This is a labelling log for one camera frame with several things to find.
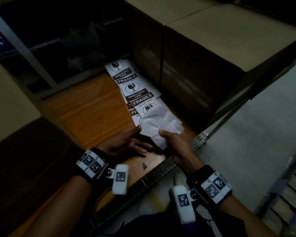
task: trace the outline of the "brown cardboard box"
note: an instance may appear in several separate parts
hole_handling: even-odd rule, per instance
[[[64,130],[0,65],[0,236],[23,223],[73,175],[83,149]]]
[[[125,0],[131,54],[141,71],[159,83],[164,26],[201,11],[214,0]]]
[[[215,5],[166,25],[162,87],[202,130],[222,103],[288,58],[295,41],[294,26]]]

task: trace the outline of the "wine glass symbol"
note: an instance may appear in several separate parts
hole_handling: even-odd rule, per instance
[[[129,85],[128,85],[128,88],[129,89],[133,89],[133,91],[135,91],[135,84],[134,83],[130,83]]]
[[[114,62],[114,63],[112,63],[112,66],[113,66],[114,68],[117,68],[118,70],[120,70],[120,69],[118,68],[118,66],[119,66],[118,62]]]

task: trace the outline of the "white floor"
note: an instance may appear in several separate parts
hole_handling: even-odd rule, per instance
[[[296,66],[241,107],[196,154],[228,179],[234,195],[255,212],[295,152]],[[168,190],[176,171],[180,171],[178,167],[149,193],[164,207],[169,202]],[[123,221],[137,218],[139,202],[126,208],[103,232],[114,233]],[[198,211],[209,218],[205,209]]]

